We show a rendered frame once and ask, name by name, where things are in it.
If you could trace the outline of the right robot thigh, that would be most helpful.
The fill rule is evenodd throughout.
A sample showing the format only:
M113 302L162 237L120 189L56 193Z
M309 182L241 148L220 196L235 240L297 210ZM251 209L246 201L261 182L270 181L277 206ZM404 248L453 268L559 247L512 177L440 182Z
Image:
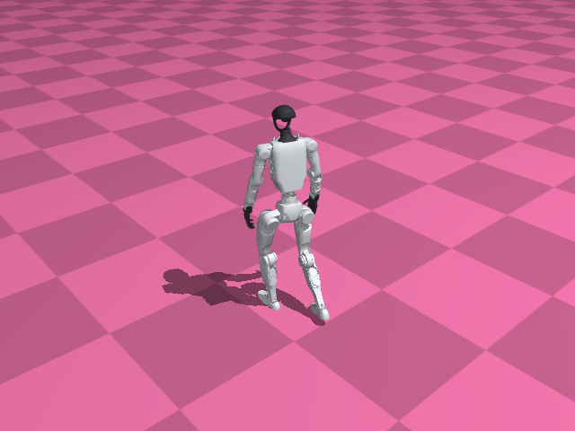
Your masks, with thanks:
M302 217L294 222L296 243L299 252L298 262L302 268L311 268L313 260L310 255L310 241L314 213L308 206L302 205Z

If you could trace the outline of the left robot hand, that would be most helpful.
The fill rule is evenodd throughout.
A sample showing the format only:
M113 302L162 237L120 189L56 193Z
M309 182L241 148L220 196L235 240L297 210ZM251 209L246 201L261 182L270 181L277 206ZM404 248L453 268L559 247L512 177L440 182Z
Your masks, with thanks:
M251 207L251 206L248 206L248 207L246 208L246 211L245 211L244 208L243 208L243 211L244 211L244 218L245 218L245 220L246 220L247 226L248 226L249 228L251 228L251 229L254 229L254 225L252 225L252 224L254 224L254 223L251 223L251 222L250 222L250 221L253 221L252 219L250 219L250 213L252 212L252 207Z

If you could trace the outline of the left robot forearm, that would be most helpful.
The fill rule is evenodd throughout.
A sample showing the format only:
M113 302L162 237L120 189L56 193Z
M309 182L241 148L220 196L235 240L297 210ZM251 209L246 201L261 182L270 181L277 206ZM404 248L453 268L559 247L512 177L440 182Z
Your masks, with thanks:
M253 210L253 204L254 204L254 202L255 202L256 195L257 195L257 193L258 193L258 191L259 191L259 188L258 188L258 187L254 187L254 186L251 186L251 185L252 185L252 174L251 174L251 176L250 176L250 178L249 178L248 187L247 187L247 192L246 192L246 196L245 196L245 201L243 202L243 208L244 208L245 211L246 211L246 208L247 208L248 206L251 206L251 207L252 207L252 210Z

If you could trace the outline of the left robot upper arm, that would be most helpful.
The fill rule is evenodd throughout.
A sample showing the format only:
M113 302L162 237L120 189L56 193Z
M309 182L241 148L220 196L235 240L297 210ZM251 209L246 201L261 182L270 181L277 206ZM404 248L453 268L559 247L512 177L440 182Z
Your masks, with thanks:
M263 183L263 171L268 160L271 156L272 144L261 144L257 145L254 150L254 160L252 166L252 185L254 187L259 187Z

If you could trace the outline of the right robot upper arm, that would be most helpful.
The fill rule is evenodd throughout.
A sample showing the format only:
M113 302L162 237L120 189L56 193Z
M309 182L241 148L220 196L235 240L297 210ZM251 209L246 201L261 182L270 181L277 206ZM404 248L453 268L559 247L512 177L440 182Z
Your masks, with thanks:
M315 179L319 177L322 173L320 167L319 154L317 151L318 144L310 137L303 137L303 139L305 140L306 143L307 160L311 166L311 168L307 170L307 175L309 178Z

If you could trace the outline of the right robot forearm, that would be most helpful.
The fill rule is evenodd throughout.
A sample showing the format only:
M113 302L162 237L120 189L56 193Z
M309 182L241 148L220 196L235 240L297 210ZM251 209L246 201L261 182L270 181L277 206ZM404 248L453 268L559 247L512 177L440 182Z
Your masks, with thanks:
M314 199L314 197L315 197L317 194L319 194L319 197L320 197L320 191L321 191L320 187L321 187L322 178L323 178L322 174L321 174L319 177L315 178L315 179L311 179L311 178L310 178L311 184L310 184L310 193L309 193L309 196L310 196L312 199Z

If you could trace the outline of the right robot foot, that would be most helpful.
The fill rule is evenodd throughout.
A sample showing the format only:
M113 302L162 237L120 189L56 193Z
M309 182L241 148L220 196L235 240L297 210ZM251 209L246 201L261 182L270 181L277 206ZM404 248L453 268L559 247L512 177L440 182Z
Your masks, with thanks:
M325 320L330 319L330 314L329 314L329 312L328 312L328 310L327 310L326 308L323 308L322 305L321 305L322 310L319 311L317 308L318 308L318 307L317 307L316 303L311 303L311 304L310 304L310 310L311 310L313 313L315 313L316 315L318 315L321 320L324 320L324 321L325 321Z

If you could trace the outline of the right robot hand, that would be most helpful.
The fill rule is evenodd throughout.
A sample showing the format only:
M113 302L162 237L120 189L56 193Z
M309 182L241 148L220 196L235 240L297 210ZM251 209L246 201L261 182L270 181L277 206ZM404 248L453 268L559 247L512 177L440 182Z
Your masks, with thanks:
M305 204L306 202L308 202L308 207L314 212L314 214L316 213L316 208L317 208L317 201L319 199L319 194L317 194L314 199L312 199L309 196L309 199L307 199L306 201L303 202L303 204Z

